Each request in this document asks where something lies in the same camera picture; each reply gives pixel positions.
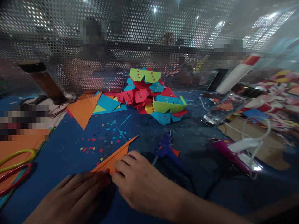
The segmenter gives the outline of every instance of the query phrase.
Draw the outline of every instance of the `green paper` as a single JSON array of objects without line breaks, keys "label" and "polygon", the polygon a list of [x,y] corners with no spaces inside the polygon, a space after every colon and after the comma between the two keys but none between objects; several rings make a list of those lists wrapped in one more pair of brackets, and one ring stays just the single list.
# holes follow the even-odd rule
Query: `green paper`
[{"label": "green paper", "polygon": [[181,112],[183,109],[186,108],[187,104],[184,99],[180,96],[182,100],[182,104],[174,104],[174,103],[165,103],[165,102],[158,102],[153,100],[153,108],[155,111],[159,113],[165,113],[170,110],[170,113],[178,113]]},{"label": "green paper", "polygon": [[97,112],[103,112],[103,111],[106,111],[106,109],[102,108],[101,106],[99,105],[96,105],[93,113],[97,113]]},{"label": "green paper", "polygon": [[130,77],[133,79],[133,81],[141,81],[144,76],[146,82],[155,83],[161,78],[161,73],[131,68]]}]

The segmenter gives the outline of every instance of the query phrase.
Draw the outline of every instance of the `yellow scissor handle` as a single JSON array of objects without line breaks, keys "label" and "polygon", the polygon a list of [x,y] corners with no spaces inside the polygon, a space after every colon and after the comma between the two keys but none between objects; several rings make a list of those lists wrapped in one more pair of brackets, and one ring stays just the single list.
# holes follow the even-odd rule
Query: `yellow scissor handle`
[{"label": "yellow scissor handle", "polygon": [[3,169],[0,169],[0,173],[3,173],[3,172],[5,172],[5,171],[7,171],[7,170],[11,170],[11,169],[16,168],[16,167],[18,167],[18,166],[20,166],[20,165],[22,165],[22,164],[24,164],[24,163],[27,163],[27,162],[29,162],[30,160],[32,160],[32,159],[35,157],[35,155],[36,155],[36,152],[35,152],[35,150],[33,150],[33,149],[24,149],[24,150],[15,152],[15,153],[11,154],[10,156],[6,157],[5,159],[1,160],[1,161],[0,161],[0,165],[4,164],[6,161],[10,160],[11,158],[13,158],[13,157],[15,157],[15,156],[17,156],[17,155],[19,155],[19,154],[24,153],[24,152],[31,152],[31,156],[30,156],[28,159],[26,159],[26,160],[24,160],[23,162],[20,162],[20,163],[18,163],[18,164],[16,164],[16,165],[8,166],[8,167],[5,167],[5,168],[3,168]]}]

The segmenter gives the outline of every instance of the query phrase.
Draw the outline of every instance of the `person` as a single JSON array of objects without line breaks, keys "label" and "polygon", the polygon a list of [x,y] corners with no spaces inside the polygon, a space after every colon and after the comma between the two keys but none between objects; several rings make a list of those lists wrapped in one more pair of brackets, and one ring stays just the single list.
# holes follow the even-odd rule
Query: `person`
[{"label": "person", "polygon": [[[164,177],[137,151],[115,163],[112,181],[129,206],[173,223],[250,223],[243,217],[195,196]],[[67,176],[50,191],[24,224],[84,223],[98,206],[96,195],[108,185],[109,170]]]}]

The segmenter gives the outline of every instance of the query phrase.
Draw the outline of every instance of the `hand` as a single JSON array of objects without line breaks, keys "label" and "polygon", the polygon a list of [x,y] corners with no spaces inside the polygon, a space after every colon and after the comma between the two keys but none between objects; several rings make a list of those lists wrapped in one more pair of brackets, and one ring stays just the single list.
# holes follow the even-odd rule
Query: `hand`
[{"label": "hand", "polygon": [[67,176],[45,196],[24,224],[83,223],[99,204],[93,199],[110,182],[108,171]]},{"label": "hand", "polygon": [[178,201],[174,195],[180,187],[164,177],[146,158],[131,151],[115,163],[112,181],[129,206],[137,211],[173,220],[173,211]]}]

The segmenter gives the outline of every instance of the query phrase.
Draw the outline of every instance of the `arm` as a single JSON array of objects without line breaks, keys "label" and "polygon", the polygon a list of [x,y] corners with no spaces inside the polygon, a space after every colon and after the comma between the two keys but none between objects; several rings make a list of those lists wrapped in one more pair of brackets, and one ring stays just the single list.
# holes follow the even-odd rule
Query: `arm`
[{"label": "arm", "polygon": [[174,223],[250,223],[170,181],[137,151],[124,155],[115,168],[121,173],[115,172],[112,181],[127,203],[140,212]]}]

